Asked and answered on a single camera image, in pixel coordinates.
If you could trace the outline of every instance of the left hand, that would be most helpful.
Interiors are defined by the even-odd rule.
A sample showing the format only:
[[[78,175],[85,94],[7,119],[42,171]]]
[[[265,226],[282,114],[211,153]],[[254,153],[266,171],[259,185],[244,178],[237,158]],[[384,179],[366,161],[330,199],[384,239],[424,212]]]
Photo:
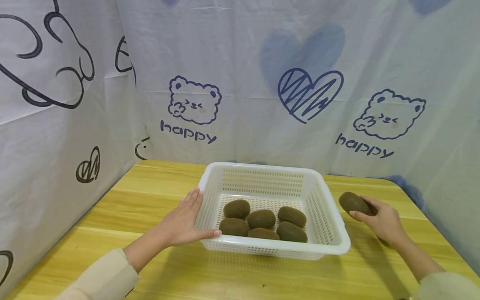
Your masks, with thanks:
[[[182,199],[179,206],[169,212],[156,226],[154,230],[163,236],[167,247],[186,245],[199,240],[218,237],[222,234],[218,229],[203,231],[195,229],[195,221],[203,200],[204,194],[199,188],[190,191]]]

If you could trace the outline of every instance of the sleeve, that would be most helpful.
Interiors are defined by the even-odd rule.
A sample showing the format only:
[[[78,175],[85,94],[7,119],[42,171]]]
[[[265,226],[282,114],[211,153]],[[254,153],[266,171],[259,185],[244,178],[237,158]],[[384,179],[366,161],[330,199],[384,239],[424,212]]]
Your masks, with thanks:
[[[125,253],[115,249],[97,260],[54,300],[119,300],[140,280]]]
[[[413,300],[480,300],[480,289],[467,278],[450,272],[434,273],[420,281]]]

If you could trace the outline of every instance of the wooden table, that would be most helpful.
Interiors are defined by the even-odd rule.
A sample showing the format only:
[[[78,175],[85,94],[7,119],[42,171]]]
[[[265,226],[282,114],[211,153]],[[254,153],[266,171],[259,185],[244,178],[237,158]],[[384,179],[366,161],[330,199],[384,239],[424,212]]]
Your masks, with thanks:
[[[157,224],[194,188],[205,166],[162,161],[135,165],[6,297],[50,300],[90,264],[123,248]],[[325,176],[334,199],[345,191],[387,202],[408,234],[445,269],[477,285],[479,278],[395,184]],[[141,273],[126,299],[398,299],[418,284],[400,256],[362,223],[341,214],[352,247],[343,256],[312,262],[217,252],[201,243],[170,248]]]

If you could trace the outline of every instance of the blue heart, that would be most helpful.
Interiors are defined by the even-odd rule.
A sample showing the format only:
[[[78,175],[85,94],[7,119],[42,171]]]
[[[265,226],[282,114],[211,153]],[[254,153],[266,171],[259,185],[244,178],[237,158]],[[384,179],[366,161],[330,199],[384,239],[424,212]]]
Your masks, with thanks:
[[[179,2],[179,0],[162,0],[162,2],[163,2],[164,4],[166,4],[167,6],[172,7],[172,6],[177,5],[177,3]]]
[[[303,46],[289,30],[271,31],[260,51],[260,69],[270,91],[277,92],[278,80],[291,68],[301,68],[315,76],[331,70],[344,44],[345,30],[335,23],[317,29]]]
[[[278,97],[290,115],[306,124],[335,99],[343,81],[339,71],[328,71],[312,81],[305,70],[293,68],[278,81]]]
[[[426,16],[436,12],[452,0],[408,0],[413,9],[420,15]]]

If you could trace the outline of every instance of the brown kiwi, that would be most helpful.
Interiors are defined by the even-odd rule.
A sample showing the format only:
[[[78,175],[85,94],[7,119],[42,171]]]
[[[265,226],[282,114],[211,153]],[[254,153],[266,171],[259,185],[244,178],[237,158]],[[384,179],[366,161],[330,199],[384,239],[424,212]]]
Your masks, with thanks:
[[[278,225],[276,232],[281,240],[296,241],[306,243],[308,241],[307,234],[297,225],[287,221],[283,221]]]
[[[307,217],[303,212],[288,206],[283,206],[278,210],[278,220],[290,222],[300,228],[304,228],[307,223]]]
[[[223,207],[223,213],[225,218],[245,219],[250,213],[250,203],[243,199],[230,201]]]
[[[338,199],[340,206],[350,214],[350,211],[358,211],[368,216],[374,216],[376,213],[372,208],[359,196],[352,192],[343,193]]]
[[[265,229],[265,228],[255,228],[250,230],[248,233],[249,238],[258,238],[258,239],[267,239],[267,240],[279,240],[280,237],[278,234],[270,229]]]
[[[275,225],[275,222],[275,214],[268,209],[254,211],[247,217],[247,223],[251,229],[258,227],[270,229]]]
[[[239,237],[246,237],[248,236],[248,228],[247,222],[242,219],[236,218],[226,218],[220,222],[220,226],[218,227],[222,231],[222,234],[227,235],[236,235]]]

